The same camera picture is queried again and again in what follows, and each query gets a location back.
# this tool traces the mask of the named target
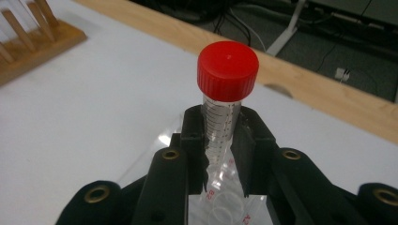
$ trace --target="black cable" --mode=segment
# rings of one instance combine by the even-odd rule
[[[284,5],[280,7],[274,7],[268,5],[266,2],[258,2],[258,1],[252,1],[252,0],[245,0],[243,1],[242,6],[256,6],[256,7],[261,7],[265,10],[269,10],[272,12],[276,12],[279,14],[282,14],[284,17],[288,17],[289,20],[294,14],[295,7]],[[309,17],[309,18],[315,18],[315,19],[303,19],[303,17]],[[331,15],[329,16],[324,16],[320,15],[319,13],[314,13],[312,10],[307,9],[306,7],[301,11],[300,13],[300,18],[298,21],[300,23],[307,23],[307,24],[317,24],[317,23],[324,23],[332,18]]]
[[[309,28],[311,28],[313,31],[315,31],[318,35],[324,36],[324,37],[332,37],[332,38],[338,38],[340,36],[340,34],[342,34],[344,31],[339,28],[339,27],[329,27],[326,28],[326,30],[330,30],[330,29],[335,29],[334,32],[328,32],[325,29],[321,29],[320,27],[313,25],[313,24],[309,24],[308,25]]]
[[[322,57],[322,62],[321,64],[318,66],[318,68],[316,69],[315,72],[318,72],[319,69],[321,69],[321,67],[324,65],[325,63],[325,59],[326,57],[328,57],[329,54],[331,54],[331,52],[334,50],[334,48],[336,48],[337,43],[334,43],[333,47],[330,48],[330,50],[328,52],[326,52],[326,54]]]
[[[368,9],[368,7],[371,5],[372,0],[369,0],[368,4],[366,5],[365,9],[362,11],[362,13],[360,14],[360,16],[362,17],[363,14],[365,13],[366,9]]]
[[[319,69],[321,69],[321,67],[324,65],[325,63],[325,59],[328,57],[328,55],[331,54],[331,52],[333,52],[333,50],[336,48],[337,46],[337,40],[339,40],[340,38],[342,38],[344,35],[344,33],[342,33],[340,36],[337,37],[336,42],[333,44],[333,46],[330,48],[330,50],[328,52],[325,53],[325,55],[322,57],[322,61],[321,64],[318,66],[318,68],[316,69],[315,72],[318,72]]]
[[[355,32],[352,27],[348,27],[345,22],[341,21],[336,21],[336,24],[338,24],[342,29],[344,29],[345,32],[349,33],[353,38],[359,38],[365,42],[358,42],[361,45],[369,45],[369,44],[374,44],[378,46],[394,46],[398,45],[398,37],[394,36],[394,34],[391,34],[394,37],[387,37],[385,39],[380,39],[380,40],[375,40],[374,37],[370,37],[369,34],[360,34],[358,31]]]
[[[217,24],[214,25],[214,30],[213,30],[214,34],[222,35],[221,27],[222,27],[224,21],[225,21],[225,13],[223,13],[222,15],[219,16]]]
[[[226,19],[228,20],[228,22],[230,22],[232,25],[234,25],[238,30],[240,30],[240,31],[243,33],[243,35],[246,37],[246,39],[247,39],[247,41],[248,41],[247,45],[248,45],[249,47],[252,46],[252,33],[250,32],[249,28],[248,28],[245,24],[243,24],[240,20],[238,20],[234,15],[232,15],[232,14],[229,12],[229,10],[227,11],[227,15],[228,15],[229,17],[231,17],[232,19],[234,19],[235,22],[237,22],[238,24],[240,24],[240,26],[239,26],[239,25],[237,25],[235,22],[233,22],[233,21],[229,20],[228,18],[226,18]]]

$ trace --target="electrical outlet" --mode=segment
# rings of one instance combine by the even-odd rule
[[[350,70],[338,67],[336,69],[336,73],[334,74],[334,79],[339,80],[340,82],[346,82],[349,79],[350,73]]]

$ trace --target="brass insert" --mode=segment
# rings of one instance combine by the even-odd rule
[[[164,159],[172,160],[179,157],[179,153],[176,150],[168,150],[162,154]]]
[[[284,150],[282,152],[282,155],[285,158],[292,159],[292,160],[298,160],[298,159],[301,158],[301,155],[299,153],[297,153],[296,151],[293,151],[293,150]]]
[[[96,186],[85,193],[84,200],[86,203],[99,203],[106,199],[110,193],[111,191],[107,186]]]
[[[381,202],[398,206],[398,194],[383,188],[377,188],[373,193]]]

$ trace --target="floor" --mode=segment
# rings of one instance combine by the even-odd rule
[[[264,51],[287,27],[295,8],[274,0],[239,2],[213,20],[194,24]],[[394,102],[398,86],[398,35],[369,27],[360,20],[347,22],[310,9],[313,8],[303,10],[297,33],[276,57]],[[161,6],[161,11],[188,18],[187,13],[181,14],[175,8]],[[348,71],[349,78],[335,79],[337,68]]]

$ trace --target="red screw cap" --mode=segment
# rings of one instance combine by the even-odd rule
[[[235,41],[206,46],[198,58],[198,85],[213,100],[244,99],[254,87],[258,59],[254,51]]]

